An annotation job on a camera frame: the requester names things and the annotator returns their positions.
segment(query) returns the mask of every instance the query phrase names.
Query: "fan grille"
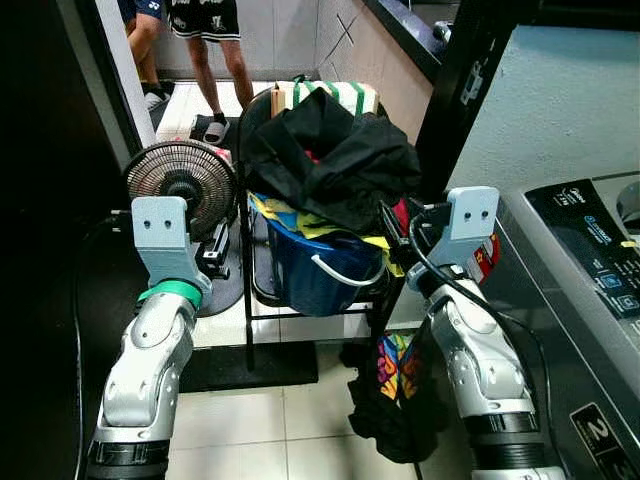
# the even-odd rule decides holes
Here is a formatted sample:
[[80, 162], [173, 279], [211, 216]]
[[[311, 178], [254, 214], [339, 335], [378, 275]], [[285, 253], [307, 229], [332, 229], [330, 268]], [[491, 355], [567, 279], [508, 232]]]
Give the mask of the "fan grille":
[[191, 215], [191, 238], [202, 241], [235, 207], [233, 171], [219, 155], [199, 142], [157, 143], [132, 160], [126, 172], [129, 196], [166, 195], [172, 185], [191, 184], [194, 198], [185, 198]]

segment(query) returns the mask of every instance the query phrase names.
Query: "slipper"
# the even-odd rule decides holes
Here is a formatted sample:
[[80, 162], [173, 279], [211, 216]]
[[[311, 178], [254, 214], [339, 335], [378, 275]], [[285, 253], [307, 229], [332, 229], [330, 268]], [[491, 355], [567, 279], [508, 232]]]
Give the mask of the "slipper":
[[207, 131], [204, 132], [202, 138], [206, 143], [211, 145], [220, 145], [224, 140], [224, 136], [229, 131], [231, 124], [229, 120], [225, 120], [225, 123], [216, 122], [215, 120], [209, 124]]
[[171, 95], [166, 92], [162, 92], [162, 96], [158, 95], [158, 93], [155, 91], [147, 92], [147, 94], [144, 96], [144, 103], [147, 107], [147, 110], [150, 112], [152, 110], [155, 110], [160, 105], [168, 102], [170, 98]]

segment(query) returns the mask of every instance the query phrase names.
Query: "person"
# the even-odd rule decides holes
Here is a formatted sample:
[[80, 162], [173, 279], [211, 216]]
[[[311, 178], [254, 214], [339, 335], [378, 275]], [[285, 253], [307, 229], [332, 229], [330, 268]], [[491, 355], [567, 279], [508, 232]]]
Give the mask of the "person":
[[209, 66], [206, 42], [219, 43], [225, 64], [233, 77], [242, 108], [253, 98], [253, 85], [240, 49], [238, 9], [235, 0], [169, 0], [167, 12], [173, 33], [187, 41], [196, 81], [213, 111], [204, 141], [219, 145], [229, 130], [229, 121], [220, 108], [216, 79]]
[[158, 80], [153, 41], [162, 28], [162, 0], [118, 0], [131, 53], [140, 74], [147, 82], [144, 96], [147, 110], [169, 100]]

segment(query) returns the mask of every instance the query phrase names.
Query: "black shorts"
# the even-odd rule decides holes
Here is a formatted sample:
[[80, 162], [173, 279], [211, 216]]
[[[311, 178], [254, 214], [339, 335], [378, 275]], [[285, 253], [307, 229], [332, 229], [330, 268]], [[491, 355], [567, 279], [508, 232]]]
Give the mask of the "black shorts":
[[167, 13], [180, 38], [240, 40], [236, 0], [167, 0]]
[[162, 20], [162, 0], [118, 0], [120, 15], [124, 23], [136, 18], [136, 14], [144, 13]]

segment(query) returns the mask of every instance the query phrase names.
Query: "black bag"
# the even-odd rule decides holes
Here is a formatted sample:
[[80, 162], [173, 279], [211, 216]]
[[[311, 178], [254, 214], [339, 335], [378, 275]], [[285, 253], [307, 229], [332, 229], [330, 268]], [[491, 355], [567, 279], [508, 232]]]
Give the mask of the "black bag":
[[358, 234], [380, 231], [380, 200], [395, 205], [420, 184], [404, 132], [384, 117], [354, 117], [322, 88], [256, 129], [243, 148], [250, 189]]

